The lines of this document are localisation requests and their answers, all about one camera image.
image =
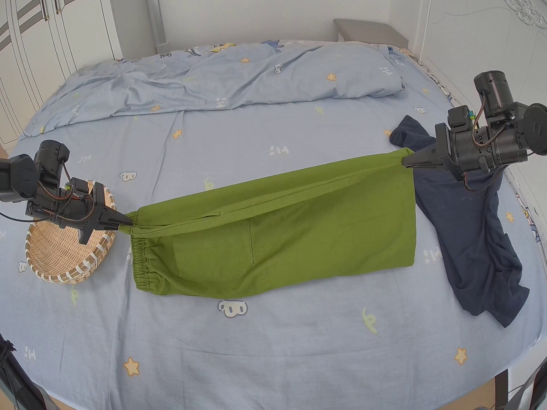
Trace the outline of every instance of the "headboard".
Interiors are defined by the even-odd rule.
[[[547,104],[547,0],[422,0],[411,46],[460,103],[480,108],[475,75],[501,70],[516,101]],[[509,168],[547,245],[547,157]]]

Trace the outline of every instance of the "pants pocket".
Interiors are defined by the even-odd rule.
[[[253,265],[248,219],[174,236],[173,249],[181,278],[235,277]]]

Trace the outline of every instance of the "wicker basket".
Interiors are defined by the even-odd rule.
[[[89,190],[93,181],[87,182]],[[105,202],[116,209],[114,196],[105,187]],[[115,231],[93,231],[87,244],[78,242],[78,230],[59,228],[51,222],[32,222],[25,241],[27,263],[36,276],[57,284],[78,284],[89,277],[105,258]]]

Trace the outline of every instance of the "gray nightstand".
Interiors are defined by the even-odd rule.
[[[407,38],[403,37],[393,27],[384,23],[359,20],[334,20],[338,28],[339,41],[360,41],[362,43],[389,44],[400,49],[409,46]]]

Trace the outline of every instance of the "dark blue clothing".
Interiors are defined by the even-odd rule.
[[[407,115],[389,141],[418,151],[435,142]],[[414,169],[416,203],[435,226],[448,281],[460,305],[472,315],[489,311],[504,327],[521,310],[529,289],[519,285],[522,264],[498,218],[502,174],[469,172],[467,190],[444,170]]]

